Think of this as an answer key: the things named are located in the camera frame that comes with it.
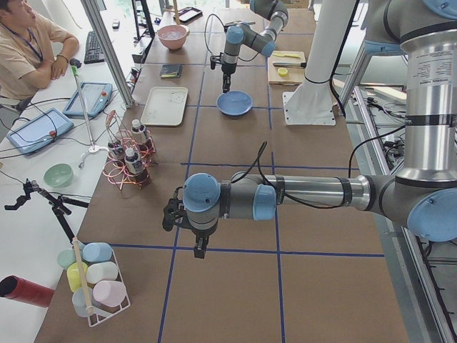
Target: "man's hand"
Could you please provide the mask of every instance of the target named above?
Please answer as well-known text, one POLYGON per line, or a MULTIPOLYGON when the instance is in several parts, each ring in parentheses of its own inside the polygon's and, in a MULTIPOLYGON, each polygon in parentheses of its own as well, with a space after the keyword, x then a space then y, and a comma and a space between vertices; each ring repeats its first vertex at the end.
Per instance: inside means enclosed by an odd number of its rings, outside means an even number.
POLYGON ((68 61, 63 56, 58 55, 51 66, 51 80, 58 79, 60 76, 65 75, 67 67, 68 61))

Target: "bottle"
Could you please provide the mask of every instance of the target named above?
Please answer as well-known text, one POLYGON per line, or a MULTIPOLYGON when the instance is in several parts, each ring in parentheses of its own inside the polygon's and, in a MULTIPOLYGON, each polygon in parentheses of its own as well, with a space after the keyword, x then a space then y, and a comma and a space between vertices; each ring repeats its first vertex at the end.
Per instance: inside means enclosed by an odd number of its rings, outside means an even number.
POLYGON ((133 175, 135 182, 140 185, 140 188, 141 185, 146 185, 151 181, 149 173, 146 168, 144 168, 141 156, 137 151, 132 148, 127 148, 125 161, 127 169, 130 174, 133 175))
POLYGON ((121 141, 119 141, 116 137, 110 138, 110 141, 108 142, 108 148, 111 157, 116 160, 116 165, 123 166, 126 152, 124 151, 124 147, 122 146, 121 141))
POLYGON ((139 144, 141 151, 152 149, 152 139, 148 135, 146 125, 141 123, 138 119, 134 119, 131 122, 131 133, 139 144))

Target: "blue bowl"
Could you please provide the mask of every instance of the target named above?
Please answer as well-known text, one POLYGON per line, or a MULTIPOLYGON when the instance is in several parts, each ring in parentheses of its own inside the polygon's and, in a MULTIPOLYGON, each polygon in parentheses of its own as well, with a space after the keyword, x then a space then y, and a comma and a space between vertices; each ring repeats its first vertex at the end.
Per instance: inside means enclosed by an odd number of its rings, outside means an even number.
POLYGON ((252 107, 252 98, 242 91, 229 91, 217 98, 217 108, 228 116, 242 116, 252 107))

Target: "yellow cup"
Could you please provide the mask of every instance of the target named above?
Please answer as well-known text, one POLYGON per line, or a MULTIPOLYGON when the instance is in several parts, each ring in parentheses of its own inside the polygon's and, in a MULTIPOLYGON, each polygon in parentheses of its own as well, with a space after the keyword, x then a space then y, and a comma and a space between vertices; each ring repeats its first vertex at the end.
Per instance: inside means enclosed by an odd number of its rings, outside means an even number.
MULTIPOLYGON (((87 272, 87 264, 83 263, 84 274, 87 272)), ((81 279, 79 278, 78 264, 75 262, 66 270, 66 278, 69 281, 70 289, 74 293, 81 288, 81 279)))

